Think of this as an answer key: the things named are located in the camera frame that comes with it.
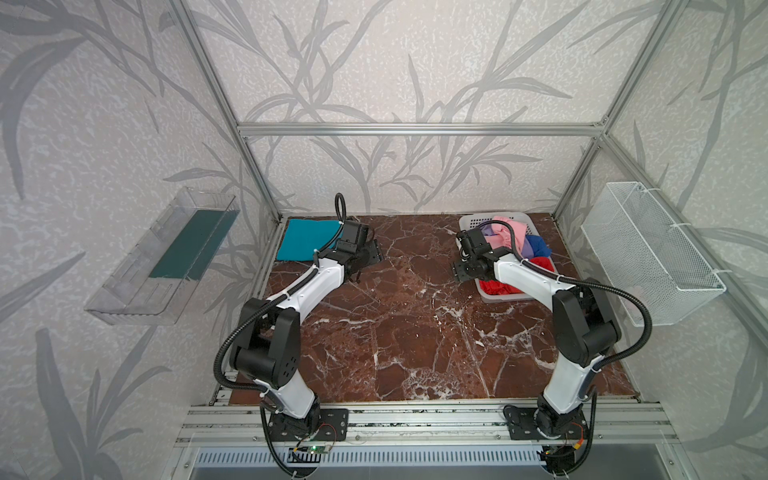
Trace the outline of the pink t-shirt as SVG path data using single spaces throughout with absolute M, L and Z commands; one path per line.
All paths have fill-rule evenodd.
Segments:
M 522 254 L 525 246 L 527 225 L 504 216 L 494 216 L 492 221 L 481 227 L 481 233 L 493 249 L 512 248 Z

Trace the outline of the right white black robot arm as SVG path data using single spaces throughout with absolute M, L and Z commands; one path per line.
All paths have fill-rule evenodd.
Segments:
M 529 423 L 544 438 L 557 439 L 581 418 L 583 404 L 600 371 L 598 363 L 621 334 L 599 283 L 589 284 L 557 275 L 508 247 L 494 248 L 479 228 L 457 234 L 461 259 L 452 265 L 459 282 L 491 281 L 510 285 L 551 312 L 557 359 L 535 410 L 508 408 L 511 424 Z

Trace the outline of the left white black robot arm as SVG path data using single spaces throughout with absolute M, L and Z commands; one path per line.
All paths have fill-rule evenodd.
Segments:
M 230 388 L 259 392 L 267 408 L 288 418 L 314 417 L 319 400 L 299 373 L 302 323 L 326 296 L 381 261 L 372 228 L 347 220 L 330 244 L 313 252 L 297 280 L 266 299 L 248 300 L 215 361 L 246 379 Z

